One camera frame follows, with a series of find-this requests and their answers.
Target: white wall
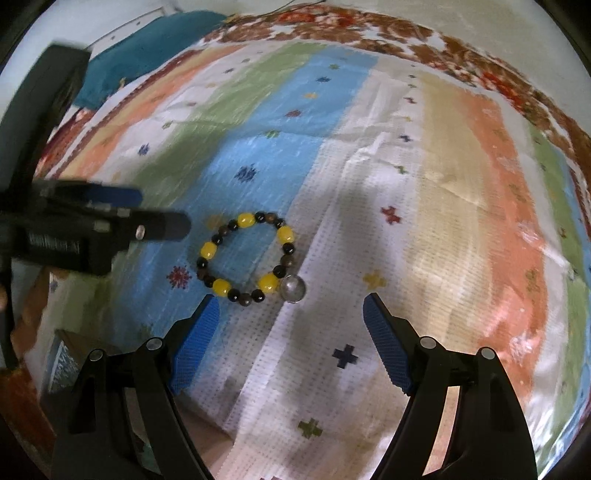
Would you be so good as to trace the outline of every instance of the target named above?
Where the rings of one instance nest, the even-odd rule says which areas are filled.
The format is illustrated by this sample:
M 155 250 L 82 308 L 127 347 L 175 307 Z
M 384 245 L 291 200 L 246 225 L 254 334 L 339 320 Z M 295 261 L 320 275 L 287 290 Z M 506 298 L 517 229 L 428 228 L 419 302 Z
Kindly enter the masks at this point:
M 0 73 L 0 117 L 49 44 L 62 41 L 86 48 L 120 25 L 165 3 L 163 0 L 56 0 L 31 26 Z

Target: colorful striped blanket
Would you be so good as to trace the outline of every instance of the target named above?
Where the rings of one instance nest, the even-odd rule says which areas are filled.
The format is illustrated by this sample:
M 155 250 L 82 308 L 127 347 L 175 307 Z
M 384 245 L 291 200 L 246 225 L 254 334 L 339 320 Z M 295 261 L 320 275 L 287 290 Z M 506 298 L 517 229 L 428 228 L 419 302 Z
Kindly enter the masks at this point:
M 79 113 L 47 151 L 40 174 L 133 184 L 193 229 L 131 248 L 108 278 L 56 281 L 33 377 L 57 327 L 123 350 L 163 335 L 210 292 L 201 245 L 241 212 L 275 211 L 297 236 L 307 295 L 223 301 L 186 392 L 235 439 L 218 479 L 371 476 L 407 400 L 362 321 L 372 291 L 448 349 L 497 351 L 543 473 L 589 401 L 591 142 L 524 85 L 457 39 L 352 10 L 246 17 L 209 35 Z M 280 257 L 272 230 L 236 234 L 212 270 L 255 288 Z M 355 363 L 335 358 L 345 349 Z

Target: green stripe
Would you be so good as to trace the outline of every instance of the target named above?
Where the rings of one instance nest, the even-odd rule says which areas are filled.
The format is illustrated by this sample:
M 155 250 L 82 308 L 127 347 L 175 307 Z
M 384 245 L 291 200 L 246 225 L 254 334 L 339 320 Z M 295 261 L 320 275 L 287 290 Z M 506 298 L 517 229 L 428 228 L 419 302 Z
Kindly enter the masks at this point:
M 132 179 L 143 191 L 142 206 L 166 208 L 182 196 L 209 164 L 227 131 L 246 121 L 267 96 L 323 48 L 312 43 L 287 45 L 222 85 L 188 123 L 177 127 L 158 158 L 142 166 Z
M 541 472 L 548 462 L 548 455 L 552 445 L 573 414 L 583 365 L 589 291 L 583 277 L 583 249 L 579 242 L 569 201 L 564 194 L 566 182 L 559 163 L 561 160 L 548 140 L 531 124 L 530 134 L 533 140 L 535 157 L 542 169 L 544 183 L 552 205 L 554 223 L 559 228 L 559 233 L 561 233 L 562 254 L 579 273 L 575 275 L 573 281 L 567 280 L 566 282 L 569 339 L 564 353 L 563 381 L 555 404 L 551 438 L 545 442 L 544 448 L 538 457 L 538 471 Z

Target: blue pillow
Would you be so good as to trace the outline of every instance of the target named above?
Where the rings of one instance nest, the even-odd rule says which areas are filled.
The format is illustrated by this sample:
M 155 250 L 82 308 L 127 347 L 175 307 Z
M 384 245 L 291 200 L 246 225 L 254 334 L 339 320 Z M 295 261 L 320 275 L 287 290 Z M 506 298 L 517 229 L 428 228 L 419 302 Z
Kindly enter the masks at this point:
M 129 83 L 158 68 L 219 28 L 225 18 L 207 10 L 157 18 L 90 61 L 74 105 L 98 110 L 118 90 L 122 78 Z

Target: blue stripe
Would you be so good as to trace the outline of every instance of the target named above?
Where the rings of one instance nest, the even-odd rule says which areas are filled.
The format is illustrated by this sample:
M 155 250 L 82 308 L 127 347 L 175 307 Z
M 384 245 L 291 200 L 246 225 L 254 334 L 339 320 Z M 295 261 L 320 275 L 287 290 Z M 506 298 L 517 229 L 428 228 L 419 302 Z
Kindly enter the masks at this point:
M 188 238 L 181 243 L 144 245 L 136 265 L 122 266 L 126 278 L 120 275 L 116 280 L 120 283 L 115 286 L 113 302 L 116 332 L 110 338 L 129 348 L 137 343 L 139 326 L 154 325 L 153 333 L 162 335 L 175 320 L 193 312 L 211 292 L 196 279 L 193 268 L 199 249 L 212 234 L 204 226 L 206 219 L 219 214 L 230 219 L 258 210 L 285 215 L 322 143 L 337 127 L 376 61 L 370 54 L 327 47 L 311 56 L 244 124 L 227 133 L 201 177 L 173 205 L 187 212 L 193 222 Z M 307 98 L 307 93 L 317 98 Z M 272 130 L 278 136 L 266 134 Z M 298 226 L 292 227 L 297 236 Z M 226 237 L 210 269 L 234 287 L 252 291 L 256 288 L 253 271 L 273 243 L 278 261 L 281 248 L 273 226 L 237 231 Z M 186 290 L 172 290 L 165 278 L 175 265 L 186 266 L 193 276 Z M 240 308 L 229 301 L 220 306 L 221 325 L 228 308 Z
M 575 225 L 577 236 L 579 237 L 579 242 L 581 244 L 581 248 L 583 250 L 583 272 L 582 276 L 585 279 L 585 283 L 587 287 L 591 286 L 591 272 L 589 268 L 591 268 L 591 243 L 589 241 L 589 236 L 587 235 L 587 230 L 584 226 L 584 219 L 583 219 L 583 211 L 581 210 L 581 205 L 579 204 L 579 200 L 577 199 L 576 189 L 574 186 L 573 179 L 570 175 L 570 167 L 567 164 L 567 161 L 564 157 L 564 154 L 556 147 L 554 147 L 554 152 L 557 157 L 557 162 L 560 165 L 562 175 L 564 177 L 564 194 L 567 198 L 569 203 L 571 217 L 573 219 L 573 223 Z M 589 294 L 589 305 L 591 305 L 591 291 Z M 549 470 L 552 466 L 556 464 L 556 462 L 562 457 L 565 453 L 566 449 L 570 446 L 572 441 L 574 440 L 575 435 L 579 431 L 579 424 L 582 418 L 582 414 L 584 413 L 584 409 L 587 405 L 587 401 L 589 399 L 589 390 L 591 388 L 591 370 L 590 370 L 590 361 L 591 361 L 591 310 L 589 315 L 587 315 L 586 321 L 586 328 L 585 328 L 585 352 L 583 358 L 583 366 L 581 369 L 581 379 L 579 385 L 579 392 L 577 393 L 577 398 L 574 404 L 574 410 L 571 418 L 569 419 L 568 423 L 565 425 L 563 431 L 559 439 L 555 442 L 553 447 L 554 455 L 549 460 L 548 465 L 546 466 L 546 470 Z

